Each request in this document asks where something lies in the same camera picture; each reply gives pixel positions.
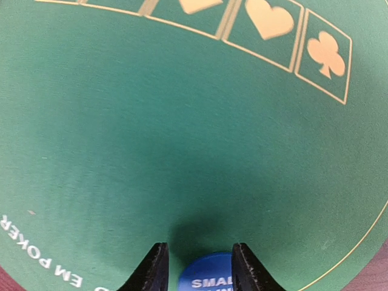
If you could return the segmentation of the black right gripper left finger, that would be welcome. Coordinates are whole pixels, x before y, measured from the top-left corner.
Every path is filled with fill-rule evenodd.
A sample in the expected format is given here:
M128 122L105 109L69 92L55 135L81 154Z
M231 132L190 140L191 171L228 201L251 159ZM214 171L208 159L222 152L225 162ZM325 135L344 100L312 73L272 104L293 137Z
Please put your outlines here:
M167 291L169 285L169 247L155 243L118 291Z

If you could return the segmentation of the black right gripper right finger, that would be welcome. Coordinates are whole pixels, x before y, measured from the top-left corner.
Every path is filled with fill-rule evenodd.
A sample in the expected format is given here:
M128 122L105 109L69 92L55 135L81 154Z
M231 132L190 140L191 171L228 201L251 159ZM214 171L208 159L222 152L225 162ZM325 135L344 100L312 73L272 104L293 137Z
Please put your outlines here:
M234 291L285 291L246 243L232 247L232 282Z

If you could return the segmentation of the blue small blind button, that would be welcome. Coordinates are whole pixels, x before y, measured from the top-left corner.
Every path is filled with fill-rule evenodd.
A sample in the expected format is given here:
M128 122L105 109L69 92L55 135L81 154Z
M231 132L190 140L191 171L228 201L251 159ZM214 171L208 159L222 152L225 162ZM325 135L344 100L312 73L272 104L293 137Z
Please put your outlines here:
M232 291L232 254L213 253L192 262L179 276L178 291Z

